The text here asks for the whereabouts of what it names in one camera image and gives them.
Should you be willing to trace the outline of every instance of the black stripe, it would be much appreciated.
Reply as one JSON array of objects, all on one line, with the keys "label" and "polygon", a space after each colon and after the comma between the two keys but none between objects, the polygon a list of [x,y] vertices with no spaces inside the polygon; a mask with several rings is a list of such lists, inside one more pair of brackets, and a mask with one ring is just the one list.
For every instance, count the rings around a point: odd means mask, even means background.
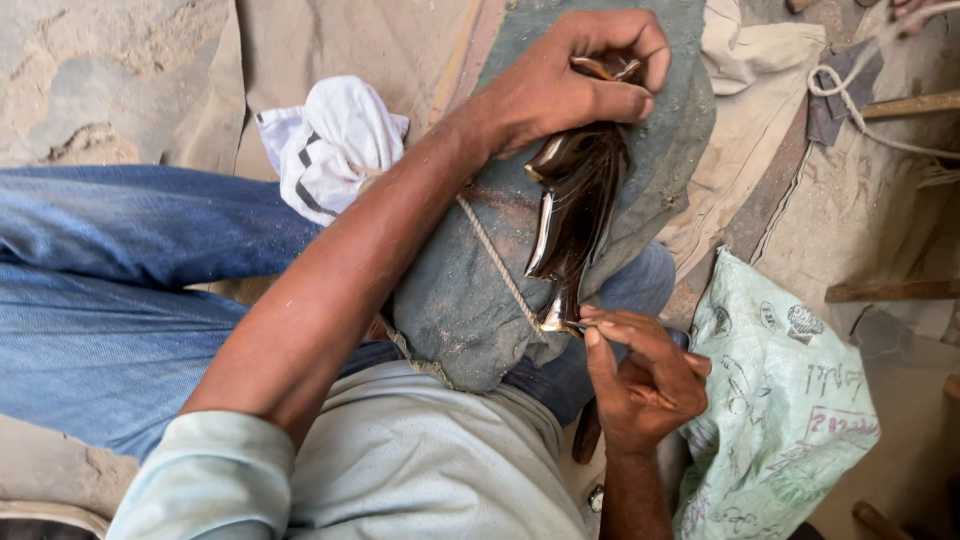
[{"label": "black stripe", "polygon": [[340,215],[333,210],[328,210],[318,205],[317,200],[313,198],[313,195],[311,195],[309,191],[306,190],[306,187],[303,187],[303,184],[299,180],[297,180],[297,194],[303,200],[303,203],[306,204],[306,207],[315,212],[325,213],[326,215],[332,215],[333,217]]}]

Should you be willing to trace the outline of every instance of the woven plastic sack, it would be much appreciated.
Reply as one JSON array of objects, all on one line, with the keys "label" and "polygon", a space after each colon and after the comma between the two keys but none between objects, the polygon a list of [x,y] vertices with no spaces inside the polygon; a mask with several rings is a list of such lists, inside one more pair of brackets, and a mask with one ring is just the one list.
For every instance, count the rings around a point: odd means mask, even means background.
[{"label": "woven plastic sack", "polygon": [[720,248],[693,317],[708,409],[681,428],[677,538],[787,538],[880,436],[860,353]]}]

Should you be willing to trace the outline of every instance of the blue jeans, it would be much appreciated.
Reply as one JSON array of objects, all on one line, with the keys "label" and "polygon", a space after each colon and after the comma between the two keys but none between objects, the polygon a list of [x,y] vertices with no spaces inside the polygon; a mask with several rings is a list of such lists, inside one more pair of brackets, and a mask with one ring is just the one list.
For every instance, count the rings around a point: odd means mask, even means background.
[{"label": "blue jeans", "polygon": [[[185,285],[282,272],[322,228],[275,184],[151,165],[0,170],[0,413],[144,458],[248,307]],[[604,304],[659,312],[652,243]],[[583,345],[505,381],[563,424],[592,397]],[[366,341],[341,376],[402,359]]]}]

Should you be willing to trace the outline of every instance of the man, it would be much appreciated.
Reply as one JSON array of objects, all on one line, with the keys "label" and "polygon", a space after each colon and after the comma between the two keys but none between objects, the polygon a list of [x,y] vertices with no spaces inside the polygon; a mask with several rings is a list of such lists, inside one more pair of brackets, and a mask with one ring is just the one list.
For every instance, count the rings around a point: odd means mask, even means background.
[{"label": "man", "polygon": [[[611,49],[647,63],[645,88],[568,68]],[[644,119],[669,63],[650,12],[568,13],[312,241],[265,184],[7,171],[0,411],[149,454],[110,538],[582,538],[554,460],[558,418],[572,421],[589,378],[607,441],[603,537],[672,537],[654,451],[706,407],[709,360],[649,314],[584,307],[588,375],[576,342],[484,396],[416,373],[390,342],[361,343],[473,172],[551,133]],[[279,271],[301,249],[249,312],[178,291]],[[672,274],[651,244],[604,302],[657,312]],[[619,366],[611,342],[627,347]]]}]

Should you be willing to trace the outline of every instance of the shirt sleeve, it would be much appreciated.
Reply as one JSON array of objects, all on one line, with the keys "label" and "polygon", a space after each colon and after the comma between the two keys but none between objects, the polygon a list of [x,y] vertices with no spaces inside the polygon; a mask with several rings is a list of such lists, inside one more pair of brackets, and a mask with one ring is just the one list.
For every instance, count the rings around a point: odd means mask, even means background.
[{"label": "shirt sleeve", "polygon": [[290,513],[294,448],[246,414],[176,418],[133,479],[107,533],[127,538],[279,539]]}]

